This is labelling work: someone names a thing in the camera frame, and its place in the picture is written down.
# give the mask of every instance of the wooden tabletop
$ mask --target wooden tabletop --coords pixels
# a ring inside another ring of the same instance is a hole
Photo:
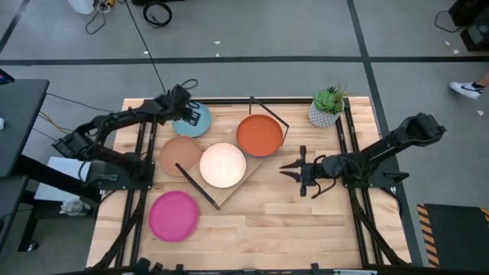
[[[143,99],[126,99],[123,109],[138,107]],[[360,148],[379,139],[374,114],[368,97],[351,97],[351,112]],[[203,150],[218,143],[248,115],[247,104],[208,105],[212,113],[210,129],[197,141]],[[159,167],[158,156],[166,141],[176,136],[171,123],[158,126],[154,159],[157,161],[155,182],[148,193],[139,257],[160,262],[174,269],[184,264],[186,270],[229,269],[307,269],[311,263],[321,268],[360,267],[360,257],[353,224],[348,191],[341,183],[317,199],[310,196],[316,188],[308,188],[308,196],[299,196],[299,185],[279,174],[279,167],[299,156],[299,146],[307,146],[307,160],[321,154],[340,153],[335,127],[315,128],[307,114],[309,104],[267,105],[290,125],[282,148],[268,157],[222,205],[218,211],[185,181],[169,176]],[[254,106],[254,114],[266,114]],[[345,116],[342,117],[345,133]],[[114,149],[134,151],[138,126],[117,132]],[[351,143],[347,136],[348,151]],[[331,180],[320,180],[323,189]],[[200,211],[199,224],[188,239],[180,243],[160,241],[148,226],[147,214],[154,201],[172,190],[190,194]],[[371,189],[372,208],[379,232],[405,261],[410,261],[403,226],[394,199],[379,189]],[[100,206],[87,266],[97,263],[109,249],[121,229],[126,191],[117,191]],[[373,251],[368,232],[364,230],[371,263]],[[132,235],[126,244],[128,264]]]

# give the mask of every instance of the potted plant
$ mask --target potted plant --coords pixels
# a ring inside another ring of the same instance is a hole
[[[317,92],[309,108],[311,123],[319,128],[333,126],[345,108],[345,95],[345,90],[339,84]]]

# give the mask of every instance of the white sneaker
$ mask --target white sneaker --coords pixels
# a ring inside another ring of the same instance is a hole
[[[458,92],[461,95],[465,95],[471,99],[478,99],[482,94],[482,90],[484,88],[474,88],[472,86],[472,82],[468,83],[459,83],[459,82],[451,82],[450,88],[452,90]]]

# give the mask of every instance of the orange plate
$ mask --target orange plate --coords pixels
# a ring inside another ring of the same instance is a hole
[[[282,128],[268,115],[250,115],[238,126],[236,139],[246,153],[254,157],[266,157],[282,145]]]

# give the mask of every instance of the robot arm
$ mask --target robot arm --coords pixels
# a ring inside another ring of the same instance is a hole
[[[321,163],[318,163],[321,157],[317,157],[314,163],[306,163],[306,147],[301,146],[300,159],[281,167],[300,168],[300,173],[281,173],[300,183],[301,196],[306,195],[307,186],[317,185],[316,179],[335,179],[342,176],[350,187],[367,187],[365,183],[368,178],[384,160],[412,145],[425,147],[433,144],[442,138],[445,131],[432,115],[419,113],[406,118],[397,129],[358,153],[322,156]]]
[[[163,125],[165,121],[183,118],[191,125],[196,124],[199,117],[186,106],[190,96],[187,90],[177,85],[166,95],[145,100],[138,108],[99,115],[91,122],[80,125],[73,133],[58,139],[52,146],[64,157],[81,161],[102,160],[121,167],[133,180],[141,180],[144,177],[144,169],[141,169],[144,161],[135,153],[121,154],[104,147],[105,139],[114,130],[141,122]],[[96,130],[96,133],[90,134],[92,130]]]

